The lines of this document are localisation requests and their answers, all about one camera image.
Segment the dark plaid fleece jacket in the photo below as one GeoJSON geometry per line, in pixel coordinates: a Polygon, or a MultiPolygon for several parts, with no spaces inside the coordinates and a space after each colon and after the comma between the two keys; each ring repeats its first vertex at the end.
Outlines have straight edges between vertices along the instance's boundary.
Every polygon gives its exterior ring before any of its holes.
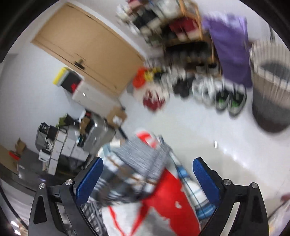
{"type": "Polygon", "coordinates": [[[107,143],[99,150],[104,169],[81,209],[98,235],[108,235],[102,208],[140,201],[153,193],[169,159],[171,148],[151,147],[133,136],[122,144],[107,143]]]}

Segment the white drawer desk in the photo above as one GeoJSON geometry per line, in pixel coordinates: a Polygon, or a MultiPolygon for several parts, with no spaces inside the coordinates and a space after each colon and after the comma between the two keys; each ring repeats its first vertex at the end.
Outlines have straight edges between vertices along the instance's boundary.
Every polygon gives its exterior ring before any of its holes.
{"type": "Polygon", "coordinates": [[[39,150],[38,159],[43,162],[43,170],[54,176],[59,162],[70,171],[82,166],[90,154],[79,145],[81,140],[81,133],[76,126],[40,124],[35,146],[39,150]]]}

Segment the red and white garment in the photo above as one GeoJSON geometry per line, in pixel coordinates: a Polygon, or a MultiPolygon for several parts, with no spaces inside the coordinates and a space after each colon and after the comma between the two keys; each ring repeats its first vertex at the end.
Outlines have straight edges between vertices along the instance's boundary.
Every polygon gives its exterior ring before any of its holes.
{"type": "MultiPolygon", "coordinates": [[[[147,132],[136,136],[151,147],[165,143],[147,132]]],[[[198,235],[200,232],[199,220],[171,160],[171,150],[151,195],[134,203],[103,207],[102,214],[109,235],[198,235]]]]}

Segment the silver suitcase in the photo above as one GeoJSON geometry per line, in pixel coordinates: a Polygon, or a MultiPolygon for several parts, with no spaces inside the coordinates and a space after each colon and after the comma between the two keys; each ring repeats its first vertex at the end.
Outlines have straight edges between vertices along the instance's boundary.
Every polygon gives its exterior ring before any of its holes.
{"type": "Polygon", "coordinates": [[[95,156],[103,145],[113,139],[115,129],[108,124],[106,119],[97,114],[93,114],[91,120],[92,127],[86,136],[83,149],[89,155],[95,156]]]}

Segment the green black sneakers pair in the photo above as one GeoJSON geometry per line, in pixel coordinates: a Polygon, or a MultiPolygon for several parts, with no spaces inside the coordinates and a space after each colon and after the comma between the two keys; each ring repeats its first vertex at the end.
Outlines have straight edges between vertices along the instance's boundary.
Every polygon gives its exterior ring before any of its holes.
{"type": "Polygon", "coordinates": [[[217,112],[228,111],[230,117],[238,117],[247,101],[247,89],[244,85],[223,85],[216,90],[214,105],[217,112]]]}

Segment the cardboard box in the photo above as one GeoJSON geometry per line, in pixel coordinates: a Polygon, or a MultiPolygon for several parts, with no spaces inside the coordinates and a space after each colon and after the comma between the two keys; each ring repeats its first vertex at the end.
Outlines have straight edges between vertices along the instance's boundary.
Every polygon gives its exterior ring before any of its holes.
{"type": "Polygon", "coordinates": [[[123,107],[113,107],[106,117],[106,120],[113,128],[119,128],[127,119],[126,111],[123,107]]]}

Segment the white low cabinet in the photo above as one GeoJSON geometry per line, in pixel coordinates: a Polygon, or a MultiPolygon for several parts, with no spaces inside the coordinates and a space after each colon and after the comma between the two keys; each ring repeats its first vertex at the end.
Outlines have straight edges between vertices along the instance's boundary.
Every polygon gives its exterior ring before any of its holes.
{"type": "Polygon", "coordinates": [[[120,107],[117,100],[108,97],[85,81],[79,83],[72,99],[87,110],[103,117],[106,117],[114,107],[120,107]]]}

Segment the black and yellow shoebox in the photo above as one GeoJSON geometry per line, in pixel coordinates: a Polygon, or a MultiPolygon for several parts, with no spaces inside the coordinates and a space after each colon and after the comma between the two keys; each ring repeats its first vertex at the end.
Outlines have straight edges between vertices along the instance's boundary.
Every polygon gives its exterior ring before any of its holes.
{"type": "Polygon", "coordinates": [[[55,77],[53,84],[73,94],[81,81],[82,78],[75,71],[68,67],[63,67],[55,77]]]}

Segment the grey wicker laundry basket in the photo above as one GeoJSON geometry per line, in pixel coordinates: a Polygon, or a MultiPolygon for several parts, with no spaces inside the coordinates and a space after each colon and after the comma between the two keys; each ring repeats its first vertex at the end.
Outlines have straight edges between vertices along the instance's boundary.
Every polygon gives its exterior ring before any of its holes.
{"type": "Polygon", "coordinates": [[[289,127],[289,49],[279,42],[259,40],[250,49],[252,112],[264,131],[289,127]]]}

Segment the tan wooden door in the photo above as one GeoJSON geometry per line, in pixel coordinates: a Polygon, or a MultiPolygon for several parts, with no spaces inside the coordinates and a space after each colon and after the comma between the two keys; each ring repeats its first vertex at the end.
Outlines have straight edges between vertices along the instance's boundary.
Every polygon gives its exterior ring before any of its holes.
{"type": "Polygon", "coordinates": [[[54,13],[32,43],[111,97],[119,96],[144,64],[126,40],[71,3],[54,13]]]}

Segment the purple garment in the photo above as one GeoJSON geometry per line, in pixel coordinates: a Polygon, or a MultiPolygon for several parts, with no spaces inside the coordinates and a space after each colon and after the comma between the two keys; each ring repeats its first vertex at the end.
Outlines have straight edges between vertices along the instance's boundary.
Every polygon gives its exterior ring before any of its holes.
{"type": "Polygon", "coordinates": [[[203,16],[222,67],[224,78],[252,87],[247,20],[231,13],[211,12],[203,16]]]}

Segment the wooden shoe rack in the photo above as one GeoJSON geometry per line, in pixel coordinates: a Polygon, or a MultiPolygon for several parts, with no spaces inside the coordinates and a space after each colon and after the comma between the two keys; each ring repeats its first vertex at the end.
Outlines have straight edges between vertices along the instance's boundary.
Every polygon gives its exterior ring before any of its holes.
{"type": "Polygon", "coordinates": [[[213,39],[194,1],[127,1],[116,15],[133,34],[163,50],[170,63],[183,63],[199,74],[222,75],[213,39]]]}

